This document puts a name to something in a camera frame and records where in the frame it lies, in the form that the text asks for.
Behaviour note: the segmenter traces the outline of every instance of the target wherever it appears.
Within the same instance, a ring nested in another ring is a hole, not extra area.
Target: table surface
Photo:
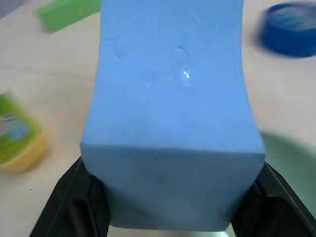
[[[54,34],[45,33],[25,4],[0,20],[0,83],[43,124],[51,150],[21,174],[0,172],[0,236],[25,237],[33,229],[56,182],[80,156],[79,142],[98,63],[100,15]],[[316,145],[316,57],[290,59],[253,43],[262,10],[277,0],[245,0],[243,67],[260,129]],[[188,233],[111,228],[110,236],[184,236]]]

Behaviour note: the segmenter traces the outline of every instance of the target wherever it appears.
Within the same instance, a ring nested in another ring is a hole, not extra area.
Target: blue tape roll
[[[261,44],[294,57],[316,55],[316,4],[283,3],[270,7],[264,17]]]

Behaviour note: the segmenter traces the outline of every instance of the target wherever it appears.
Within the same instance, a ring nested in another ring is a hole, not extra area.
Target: cylindrical container
[[[0,94],[0,168],[19,172],[47,152],[42,128],[9,93]]]
[[[270,7],[259,40],[265,48],[283,55],[316,55],[316,4],[282,3]]]

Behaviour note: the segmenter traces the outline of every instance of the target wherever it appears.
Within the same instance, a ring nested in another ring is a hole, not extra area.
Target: green sponge
[[[100,11],[101,0],[55,0],[37,9],[44,28],[56,32]]]

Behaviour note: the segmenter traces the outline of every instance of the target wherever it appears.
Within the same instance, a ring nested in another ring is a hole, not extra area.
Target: blue sponge
[[[81,143],[111,225],[223,231],[264,164],[241,62],[242,0],[103,0]]]

